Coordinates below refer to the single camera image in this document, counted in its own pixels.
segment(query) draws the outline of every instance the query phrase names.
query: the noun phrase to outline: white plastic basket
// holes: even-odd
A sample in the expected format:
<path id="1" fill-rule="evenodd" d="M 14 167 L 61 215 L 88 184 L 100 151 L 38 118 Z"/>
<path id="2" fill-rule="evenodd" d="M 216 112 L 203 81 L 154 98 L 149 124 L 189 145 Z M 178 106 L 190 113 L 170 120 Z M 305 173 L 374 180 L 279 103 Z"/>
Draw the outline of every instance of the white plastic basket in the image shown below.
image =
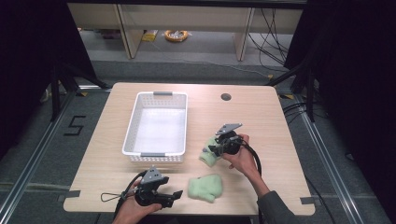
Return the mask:
<path id="1" fill-rule="evenodd" d="M 122 153 L 131 161 L 182 162 L 186 151 L 187 104 L 185 92 L 139 92 Z"/>

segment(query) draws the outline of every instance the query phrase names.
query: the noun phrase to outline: person's arm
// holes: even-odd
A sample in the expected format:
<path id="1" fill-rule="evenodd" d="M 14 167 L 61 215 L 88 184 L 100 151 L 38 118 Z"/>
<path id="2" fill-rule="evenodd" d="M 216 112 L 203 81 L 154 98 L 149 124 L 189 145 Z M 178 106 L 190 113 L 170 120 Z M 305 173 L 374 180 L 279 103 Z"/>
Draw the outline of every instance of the person's arm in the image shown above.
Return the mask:
<path id="1" fill-rule="evenodd" d="M 248 135 L 239 135 L 248 144 Z M 299 223 L 296 216 L 283 203 L 279 195 L 275 191 L 268 189 L 257 170 L 253 156 L 245 147 L 240 147 L 238 153 L 235 155 L 224 153 L 222 158 L 231 163 L 229 167 L 230 169 L 235 168 L 247 177 L 248 181 L 256 191 L 258 197 L 257 204 L 260 207 L 260 210 L 262 210 L 265 220 L 267 220 L 268 223 Z"/>
<path id="2" fill-rule="evenodd" d="M 131 189 L 134 189 L 139 182 L 140 181 L 135 181 L 131 186 Z M 160 203 L 141 206 L 134 199 L 134 193 L 131 193 L 120 207 L 117 216 L 113 220 L 113 224 L 136 224 L 146 215 L 161 210 L 162 208 L 163 207 Z"/>

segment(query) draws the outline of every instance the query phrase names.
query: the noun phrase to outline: wooden table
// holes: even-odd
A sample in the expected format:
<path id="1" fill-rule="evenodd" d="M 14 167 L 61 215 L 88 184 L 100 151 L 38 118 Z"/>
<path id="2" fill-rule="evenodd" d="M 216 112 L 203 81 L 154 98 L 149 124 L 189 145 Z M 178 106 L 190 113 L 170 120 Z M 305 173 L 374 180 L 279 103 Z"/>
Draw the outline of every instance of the wooden table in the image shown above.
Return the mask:
<path id="1" fill-rule="evenodd" d="M 172 208 L 158 214 L 257 215 L 257 196 L 248 180 L 229 163 L 219 160 L 212 168 L 198 159 L 206 140 L 224 123 L 243 123 L 238 133 L 250 136 L 250 145 L 262 163 L 262 176 L 276 190 L 288 208 L 300 216 L 313 215 L 313 204 L 302 204 L 310 197 L 303 170 L 292 142 L 276 91 L 263 86 L 118 83 L 114 85 L 70 190 L 80 190 L 77 198 L 67 198 L 69 212 L 114 212 L 118 200 L 101 202 L 103 192 L 121 193 L 137 173 L 151 163 L 132 163 L 122 154 L 122 144 L 140 91 L 184 91 L 188 94 L 187 144 L 184 162 L 154 164 L 169 176 L 160 193 L 184 190 Z M 223 93 L 232 96 L 221 99 Z M 188 197 L 190 178 L 218 174 L 223 193 L 213 203 Z"/>

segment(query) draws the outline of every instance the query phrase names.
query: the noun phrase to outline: green sponge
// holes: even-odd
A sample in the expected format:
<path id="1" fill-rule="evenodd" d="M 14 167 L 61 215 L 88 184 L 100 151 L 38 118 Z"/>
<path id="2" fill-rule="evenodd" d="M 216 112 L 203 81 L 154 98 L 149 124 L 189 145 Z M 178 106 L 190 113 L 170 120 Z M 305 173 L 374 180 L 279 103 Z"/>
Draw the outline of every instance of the green sponge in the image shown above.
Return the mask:
<path id="1" fill-rule="evenodd" d="M 189 181 L 189 197 L 213 203 L 222 193 L 221 177 L 206 175 Z"/>
<path id="2" fill-rule="evenodd" d="M 204 150 L 203 150 L 203 152 L 201 152 L 201 154 L 200 154 L 200 156 L 199 156 L 199 159 L 201 160 L 201 161 L 204 161 L 208 166 L 210 166 L 210 167 L 212 167 L 215 163 L 216 163 L 216 161 L 219 159 L 216 155 L 215 155 L 215 153 L 213 153 L 211 150 L 210 150 L 210 148 L 209 148 L 209 146 L 216 146 L 218 143 L 216 142 L 216 140 L 215 140 L 215 138 L 216 138 L 216 136 L 213 136 L 213 137 L 211 137 L 211 138 L 209 138 L 207 141 L 206 141 L 206 145 L 205 145 L 205 147 L 204 147 Z"/>

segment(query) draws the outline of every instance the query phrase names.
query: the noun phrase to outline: gray sleeve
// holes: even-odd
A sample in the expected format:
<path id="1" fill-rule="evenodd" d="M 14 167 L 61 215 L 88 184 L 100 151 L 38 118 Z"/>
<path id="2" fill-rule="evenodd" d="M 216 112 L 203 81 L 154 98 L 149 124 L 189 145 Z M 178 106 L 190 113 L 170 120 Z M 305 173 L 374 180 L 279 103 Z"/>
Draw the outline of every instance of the gray sleeve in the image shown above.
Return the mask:
<path id="1" fill-rule="evenodd" d="M 269 224 L 299 223 L 297 217 L 283 203 L 276 191 L 270 191 L 260 197 L 257 204 Z"/>

